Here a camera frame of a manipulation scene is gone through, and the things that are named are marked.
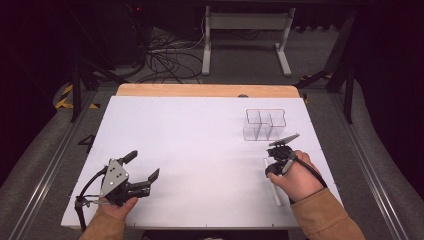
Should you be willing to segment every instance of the cable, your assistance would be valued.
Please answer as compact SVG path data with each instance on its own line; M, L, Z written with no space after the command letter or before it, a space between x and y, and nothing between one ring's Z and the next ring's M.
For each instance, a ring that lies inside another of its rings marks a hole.
M327 183L325 183L324 179L322 178L322 176L315 171L315 169L313 169L311 166L309 166L308 164L306 164L304 161L300 160L298 157L296 157L294 159L294 161L297 161L298 163L300 163L303 167L305 167L309 172L312 173L312 175L315 176L315 178L322 184L322 186L324 188L327 188Z
M94 175L94 177L92 177L90 179L90 181L88 181L88 183L84 186L84 188L82 189L81 193L79 196L77 196L76 200L75 200L75 211L78 214L78 219L81 225L81 230L82 232L85 231L85 229L87 229L87 225L85 224L85 218L84 218L84 212L82 211L82 207L86 206L87 204L89 204L90 202L84 197L84 193L85 191L87 191L88 187L90 187L90 185L94 182L94 180L96 180L98 177L100 177L103 174L106 174L107 171L107 167L104 167L102 170L100 170L98 173L96 173L96 175Z

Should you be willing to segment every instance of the tan sleeve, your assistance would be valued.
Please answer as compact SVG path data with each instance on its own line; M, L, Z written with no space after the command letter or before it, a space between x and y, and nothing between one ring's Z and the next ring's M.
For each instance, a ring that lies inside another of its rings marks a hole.
M124 221L97 211L80 240L122 240L124 239L124 230Z
M328 188L291 207L303 232L311 240L365 239L361 229Z

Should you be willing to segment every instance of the table surface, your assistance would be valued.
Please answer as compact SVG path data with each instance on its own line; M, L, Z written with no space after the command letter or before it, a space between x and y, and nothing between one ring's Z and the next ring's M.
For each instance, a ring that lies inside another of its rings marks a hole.
M274 98L267 98L270 89ZM250 97L237 98L239 94ZM73 202L92 175L110 158L138 150L139 156L124 165L131 183L144 181L156 168L161 172L151 195L141 199L128 216L129 227L297 227L287 196L278 189L282 205L277 206L272 185L264 175L263 159L269 142L243 139L248 108L283 108L287 123L284 134L300 134L290 146L310 154L329 189L341 201L303 99L294 87L124 84L108 105L62 226L79 227ZM96 189L100 189L100 180L86 194L98 194ZM84 209L87 222L95 209Z
M122 84L116 96L298 98L293 86L219 84Z

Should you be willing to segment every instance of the transparent divider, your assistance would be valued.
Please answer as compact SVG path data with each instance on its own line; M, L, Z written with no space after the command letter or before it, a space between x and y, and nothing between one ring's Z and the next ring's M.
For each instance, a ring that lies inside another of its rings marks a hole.
M245 141L276 141L283 135L283 109L247 109L243 127Z

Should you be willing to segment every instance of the pen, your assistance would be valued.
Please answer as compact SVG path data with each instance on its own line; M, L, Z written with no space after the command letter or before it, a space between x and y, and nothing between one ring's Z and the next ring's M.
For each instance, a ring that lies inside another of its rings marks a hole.
M265 163L265 168L267 168L268 167L268 161L267 161L266 158L264 158L264 163ZM269 181L269 184L271 184L270 186L271 186L272 193L274 194L275 203L277 204L277 206L281 206L281 200L280 200L280 197L278 196L277 188L275 187L275 185L271 181Z

